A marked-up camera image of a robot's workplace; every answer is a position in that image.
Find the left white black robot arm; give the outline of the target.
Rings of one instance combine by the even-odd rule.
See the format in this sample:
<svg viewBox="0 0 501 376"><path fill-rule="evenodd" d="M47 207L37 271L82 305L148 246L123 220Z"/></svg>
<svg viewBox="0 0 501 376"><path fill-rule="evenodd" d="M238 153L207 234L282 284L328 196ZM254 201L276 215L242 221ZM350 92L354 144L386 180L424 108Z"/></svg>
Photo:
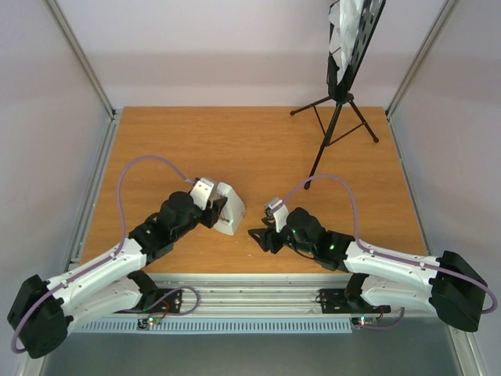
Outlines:
<svg viewBox="0 0 501 376"><path fill-rule="evenodd" d="M177 191L126 237L71 272L43 280L35 274L20 286L7 315L14 333L11 350L37 359L57 348L77 321L78 304L170 252L176 241L201 224L212 228L228 203L221 194L205 208Z"/></svg>

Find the white metronome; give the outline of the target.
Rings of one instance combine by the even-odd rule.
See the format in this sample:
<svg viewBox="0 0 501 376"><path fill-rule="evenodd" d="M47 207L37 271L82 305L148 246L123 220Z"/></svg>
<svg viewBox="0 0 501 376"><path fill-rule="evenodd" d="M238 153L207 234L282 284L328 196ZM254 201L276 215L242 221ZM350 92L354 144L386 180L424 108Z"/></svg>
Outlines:
<svg viewBox="0 0 501 376"><path fill-rule="evenodd" d="M227 199L214 229L225 235L233 236L245 216L245 206L236 191L227 183L220 182L216 192Z"/></svg>

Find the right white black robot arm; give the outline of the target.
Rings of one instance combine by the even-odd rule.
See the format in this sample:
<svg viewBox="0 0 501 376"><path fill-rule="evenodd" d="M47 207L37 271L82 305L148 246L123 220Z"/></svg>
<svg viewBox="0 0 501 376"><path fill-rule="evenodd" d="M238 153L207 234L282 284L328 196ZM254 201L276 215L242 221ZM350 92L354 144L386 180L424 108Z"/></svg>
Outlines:
<svg viewBox="0 0 501 376"><path fill-rule="evenodd" d="M397 306L434 314L461 331L478 330L487 284L461 255L419 256L379 248L326 230L303 208L283 210L262 222L264 227L248 233L263 251L289 248L324 269L350 273L344 291L350 308Z"/></svg>

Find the black music stand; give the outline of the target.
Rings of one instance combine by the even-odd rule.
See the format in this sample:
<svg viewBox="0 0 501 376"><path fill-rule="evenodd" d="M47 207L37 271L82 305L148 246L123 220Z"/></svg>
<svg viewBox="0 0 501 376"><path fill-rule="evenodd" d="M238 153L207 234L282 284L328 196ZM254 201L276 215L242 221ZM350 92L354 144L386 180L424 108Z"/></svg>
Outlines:
<svg viewBox="0 0 501 376"><path fill-rule="evenodd" d="M336 65L333 59L333 55L328 52L326 74L327 96L290 112L290 114L294 116L295 114L298 114L310 108L317 110L318 105L326 103L330 100L336 103L329 125L327 127L323 126L321 128L323 132L323 141L319 147L319 152L317 153L309 175L315 174L323 152L327 147L340 141L341 139L361 127L366 129L375 143L379 142L379 138L370 127L368 121L362 115L360 109L356 106L355 97L351 93L351 87L353 86L357 73L359 72L359 68L362 64L369 43L371 42L385 6L385 1L364 1L362 16L359 24L359 31L355 39L355 46L350 56L346 70L341 70ZM341 110L346 104L349 105L358 116L360 124L356 125L353 129L334 139L334 129L336 128L337 122L341 115Z"/></svg>

